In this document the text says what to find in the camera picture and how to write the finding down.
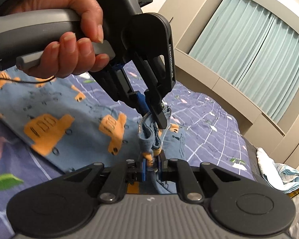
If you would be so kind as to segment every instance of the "blue and white cloth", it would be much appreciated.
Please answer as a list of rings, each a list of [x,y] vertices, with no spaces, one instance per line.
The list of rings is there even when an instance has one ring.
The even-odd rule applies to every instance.
[[[257,148],[257,160],[260,172],[270,186],[284,193],[299,189],[298,170],[275,163],[262,148]]]

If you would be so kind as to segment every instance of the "light blue curtain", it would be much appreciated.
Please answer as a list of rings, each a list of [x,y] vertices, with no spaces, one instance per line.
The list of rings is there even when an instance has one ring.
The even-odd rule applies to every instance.
[[[223,0],[189,55],[235,85],[272,22],[272,13],[251,0]]]
[[[237,88],[277,123],[299,88],[299,34],[275,16]]]
[[[223,0],[189,55],[276,123],[299,88],[299,34],[251,0]]]

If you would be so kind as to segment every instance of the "purple bedspread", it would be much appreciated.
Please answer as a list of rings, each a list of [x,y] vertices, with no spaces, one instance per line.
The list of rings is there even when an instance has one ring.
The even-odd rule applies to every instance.
[[[124,67],[134,90],[146,88],[132,63]],[[137,120],[140,115],[124,103],[114,102],[92,79],[70,76],[68,79],[95,103],[112,106]],[[189,91],[176,83],[164,98],[171,106],[172,117],[187,130],[185,156],[191,165],[211,162],[244,177],[254,179],[246,144],[236,119],[227,114],[212,98]],[[37,156],[0,122],[0,239],[13,235],[5,209],[17,192],[60,175],[53,166]]]

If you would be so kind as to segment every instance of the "metal screw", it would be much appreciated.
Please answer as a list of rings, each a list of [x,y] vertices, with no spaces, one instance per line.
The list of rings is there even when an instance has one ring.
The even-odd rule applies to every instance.
[[[115,195],[109,192],[102,193],[100,195],[100,199],[102,199],[103,201],[113,201],[115,199]]]
[[[192,192],[187,194],[187,198],[191,201],[200,201],[203,198],[203,196],[199,193]]]

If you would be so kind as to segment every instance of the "hand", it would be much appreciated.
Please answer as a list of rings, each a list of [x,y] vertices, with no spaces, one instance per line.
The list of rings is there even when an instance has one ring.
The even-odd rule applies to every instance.
[[[50,43],[44,50],[41,63],[24,72],[47,79],[65,78],[86,71],[99,71],[109,63],[109,56],[95,56],[92,42],[103,42],[103,12],[96,0],[21,0],[9,14],[56,8],[71,8],[81,16],[81,29],[86,38],[77,41],[72,32],[64,33],[59,41]]]

